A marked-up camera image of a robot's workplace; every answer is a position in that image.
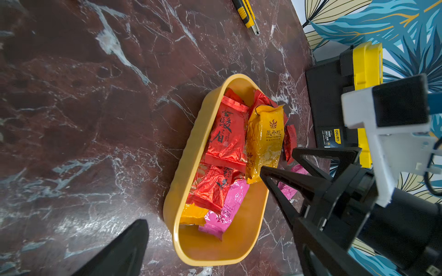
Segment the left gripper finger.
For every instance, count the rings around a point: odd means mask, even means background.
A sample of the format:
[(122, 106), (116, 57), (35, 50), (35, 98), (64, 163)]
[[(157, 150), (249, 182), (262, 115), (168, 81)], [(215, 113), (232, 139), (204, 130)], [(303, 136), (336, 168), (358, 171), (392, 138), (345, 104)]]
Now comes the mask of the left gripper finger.
[(77, 270), (75, 276), (138, 276), (149, 238), (148, 224), (138, 219)]

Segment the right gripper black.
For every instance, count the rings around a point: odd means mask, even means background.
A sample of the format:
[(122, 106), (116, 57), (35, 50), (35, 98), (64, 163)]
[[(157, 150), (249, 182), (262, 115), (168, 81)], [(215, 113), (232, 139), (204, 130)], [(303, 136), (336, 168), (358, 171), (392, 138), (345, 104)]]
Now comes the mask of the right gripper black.
[[(298, 147), (292, 150), (292, 157), (310, 175), (261, 168), (260, 177), (285, 220), (297, 220), (297, 248), (304, 272), (315, 276), (368, 274), (348, 252), (359, 239), (391, 261), (401, 275), (441, 275), (442, 206), (399, 189), (388, 206), (377, 206), (374, 175), (354, 166), (359, 165), (361, 152), (359, 147)], [(334, 175), (329, 168), (314, 164), (314, 159), (337, 161)], [(304, 197), (301, 212), (277, 187), (280, 182)]]

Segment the yellow plastic storage box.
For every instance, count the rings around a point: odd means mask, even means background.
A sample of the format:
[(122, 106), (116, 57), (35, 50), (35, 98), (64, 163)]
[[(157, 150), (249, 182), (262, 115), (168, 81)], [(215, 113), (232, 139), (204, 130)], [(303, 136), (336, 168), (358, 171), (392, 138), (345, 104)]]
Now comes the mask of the yellow plastic storage box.
[(179, 258), (232, 265), (254, 247), (276, 168), (286, 116), (247, 76), (228, 77), (204, 99), (163, 207)]

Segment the orange yellow tea bag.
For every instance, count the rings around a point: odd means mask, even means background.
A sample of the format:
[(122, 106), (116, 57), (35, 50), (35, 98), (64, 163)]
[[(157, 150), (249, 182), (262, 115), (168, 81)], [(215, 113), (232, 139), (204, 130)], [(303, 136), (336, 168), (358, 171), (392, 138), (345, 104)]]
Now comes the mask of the orange yellow tea bag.
[(256, 107), (248, 121), (246, 134), (247, 183), (260, 182), (263, 166), (277, 168), (284, 139), (283, 106)]

